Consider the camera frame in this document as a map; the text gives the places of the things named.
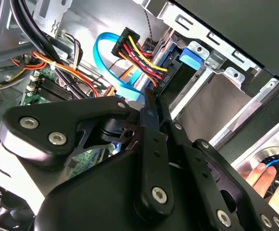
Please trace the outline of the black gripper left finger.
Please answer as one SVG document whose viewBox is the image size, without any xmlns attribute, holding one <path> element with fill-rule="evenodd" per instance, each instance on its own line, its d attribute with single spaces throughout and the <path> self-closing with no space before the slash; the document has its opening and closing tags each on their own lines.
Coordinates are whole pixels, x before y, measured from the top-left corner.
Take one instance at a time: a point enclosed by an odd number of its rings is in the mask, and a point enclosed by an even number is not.
<svg viewBox="0 0 279 231">
<path fill-rule="evenodd" d="M 0 186 L 38 214 L 46 196 L 66 181 L 73 156 L 119 142 L 137 159 L 136 203 L 167 213 L 173 190 L 161 104 L 152 90 L 144 95 L 140 110 L 116 96 L 9 109 L 0 121 Z"/>
</svg>

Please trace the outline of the person's left hand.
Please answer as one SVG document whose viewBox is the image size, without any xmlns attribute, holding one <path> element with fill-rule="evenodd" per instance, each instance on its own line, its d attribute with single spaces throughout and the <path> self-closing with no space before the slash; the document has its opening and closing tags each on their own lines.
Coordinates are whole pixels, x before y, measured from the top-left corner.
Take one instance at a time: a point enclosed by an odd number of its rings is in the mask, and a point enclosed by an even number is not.
<svg viewBox="0 0 279 231">
<path fill-rule="evenodd" d="M 248 184 L 263 198 L 274 181 L 277 170 L 273 166 L 267 167 L 260 163 L 252 171 L 241 173 Z M 279 186 L 268 199 L 268 204 L 279 214 Z"/>
</svg>

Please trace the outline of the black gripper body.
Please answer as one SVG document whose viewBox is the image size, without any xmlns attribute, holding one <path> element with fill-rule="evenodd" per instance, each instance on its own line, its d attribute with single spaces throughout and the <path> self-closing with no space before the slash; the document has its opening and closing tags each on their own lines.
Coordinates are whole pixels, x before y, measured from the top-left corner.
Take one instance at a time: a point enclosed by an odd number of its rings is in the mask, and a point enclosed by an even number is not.
<svg viewBox="0 0 279 231">
<path fill-rule="evenodd" d="M 213 231 L 199 192 L 177 168 L 180 153 L 170 151 L 174 209 L 166 218 L 143 220 L 133 201 L 139 193 L 134 152 L 112 157 L 52 190 L 34 223 L 37 231 Z"/>
</svg>

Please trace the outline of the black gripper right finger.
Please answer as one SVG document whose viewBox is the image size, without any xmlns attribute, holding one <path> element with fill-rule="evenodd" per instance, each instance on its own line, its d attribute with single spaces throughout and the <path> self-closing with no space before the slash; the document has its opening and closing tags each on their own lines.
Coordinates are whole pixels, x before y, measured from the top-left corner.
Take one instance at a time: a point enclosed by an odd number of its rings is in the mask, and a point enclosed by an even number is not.
<svg viewBox="0 0 279 231">
<path fill-rule="evenodd" d="M 182 167 L 190 207 L 200 231 L 279 231 L 279 214 L 209 143 L 191 142 L 159 102 L 160 128 L 168 136 L 170 160 Z"/>
</svg>

